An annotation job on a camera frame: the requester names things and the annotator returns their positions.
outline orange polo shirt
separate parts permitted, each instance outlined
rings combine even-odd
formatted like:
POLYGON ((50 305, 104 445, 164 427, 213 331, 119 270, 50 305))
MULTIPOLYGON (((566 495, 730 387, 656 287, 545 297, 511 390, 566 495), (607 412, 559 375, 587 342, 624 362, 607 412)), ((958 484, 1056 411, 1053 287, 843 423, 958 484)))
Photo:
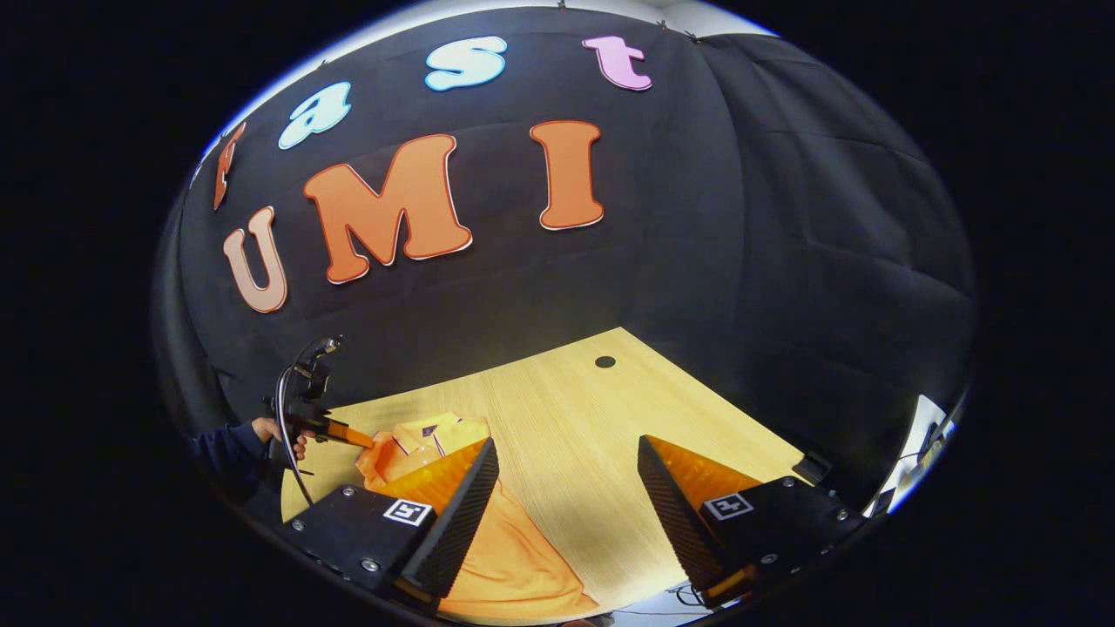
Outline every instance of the orange polo shirt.
MULTIPOLYGON (((375 490, 486 437, 483 421, 442 414, 376 433, 375 446, 360 453, 356 465, 365 488, 375 490)), ((599 607, 526 510, 496 481, 460 572, 439 609, 471 617, 544 619, 585 615, 599 607)))

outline hand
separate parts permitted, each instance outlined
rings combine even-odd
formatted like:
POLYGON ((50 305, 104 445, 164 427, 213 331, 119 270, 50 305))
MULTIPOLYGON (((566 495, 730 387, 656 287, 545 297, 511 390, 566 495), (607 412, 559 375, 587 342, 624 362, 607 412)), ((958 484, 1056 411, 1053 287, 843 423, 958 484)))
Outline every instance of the hand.
MULTIPOLYGON (((282 441, 282 430, 279 428, 279 423, 274 418, 255 418, 252 421, 252 431, 259 436, 260 442, 266 444, 272 436, 278 437, 282 441)), ((302 430, 302 433, 298 436, 294 442, 294 459, 302 461, 306 459, 306 438, 313 437, 313 432, 309 430, 302 430)))

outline orange letter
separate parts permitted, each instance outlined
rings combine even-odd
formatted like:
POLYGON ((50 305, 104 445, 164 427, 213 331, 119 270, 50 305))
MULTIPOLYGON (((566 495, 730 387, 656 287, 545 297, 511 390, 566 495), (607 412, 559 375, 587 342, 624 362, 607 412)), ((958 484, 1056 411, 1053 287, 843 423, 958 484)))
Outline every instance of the orange letter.
POLYGON ((399 146, 377 194, 348 164, 327 167, 306 182, 307 197, 318 203, 321 231, 329 249, 332 283, 359 279, 368 272, 368 258, 357 254, 349 232, 384 266, 395 262, 399 224, 407 219, 409 238, 403 252, 410 259, 429 259, 464 250, 473 233, 457 222, 449 194, 449 153, 457 141, 429 135, 399 146))
POLYGON ((224 191, 229 189, 229 183, 225 181, 224 175, 232 167, 232 153, 235 152, 236 142, 244 134, 245 126, 248 126, 246 122, 240 125, 240 128, 232 135, 232 139, 229 139, 229 145, 221 151, 221 156, 216 161, 216 195, 213 196, 213 211, 216 211, 216 208, 221 205, 221 201, 224 200, 224 191))
POLYGON ((275 240, 271 234, 271 222, 274 216, 275 210, 264 206, 248 221, 248 230, 260 243, 260 255, 263 257, 263 267, 268 270, 266 289, 260 289, 255 284, 252 271, 248 269, 248 259, 244 257, 244 230, 236 229, 224 239, 224 255, 229 258, 232 278, 236 280, 240 296, 244 297, 244 302, 249 307, 260 314, 274 311, 287 301, 287 277, 282 272, 282 262, 279 261, 275 240))
POLYGON ((551 231, 600 222, 604 206, 592 197, 589 149, 600 129, 586 122, 546 122, 531 128, 531 138, 546 152, 550 204, 539 216, 551 231))

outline wooden table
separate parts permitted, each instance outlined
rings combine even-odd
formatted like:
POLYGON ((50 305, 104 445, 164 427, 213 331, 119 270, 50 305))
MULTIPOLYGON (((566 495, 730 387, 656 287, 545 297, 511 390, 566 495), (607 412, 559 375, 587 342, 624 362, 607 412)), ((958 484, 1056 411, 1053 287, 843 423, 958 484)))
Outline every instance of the wooden table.
MULTIPOLYGON (((338 407, 332 417, 370 435, 445 412, 487 421, 504 485, 601 612, 686 580, 639 480, 640 435, 667 440, 763 482, 796 476, 791 467, 802 459, 798 450, 622 328, 421 389, 338 407), (615 364, 598 367, 602 356, 615 364)), ((310 442, 300 465, 314 473, 303 475, 311 498, 342 483, 362 485, 355 464, 359 452, 310 442)), ((284 521, 307 509, 287 473, 284 521)))

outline dark sleeve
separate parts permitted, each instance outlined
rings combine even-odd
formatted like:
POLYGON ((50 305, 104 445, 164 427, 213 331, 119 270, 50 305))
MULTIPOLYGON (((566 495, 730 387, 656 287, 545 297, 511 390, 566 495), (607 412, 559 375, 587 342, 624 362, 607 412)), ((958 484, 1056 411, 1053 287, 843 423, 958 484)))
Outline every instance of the dark sleeve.
POLYGON ((246 500, 266 472, 266 444, 251 423, 225 425, 190 440, 190 453, 234 500, 246 500))

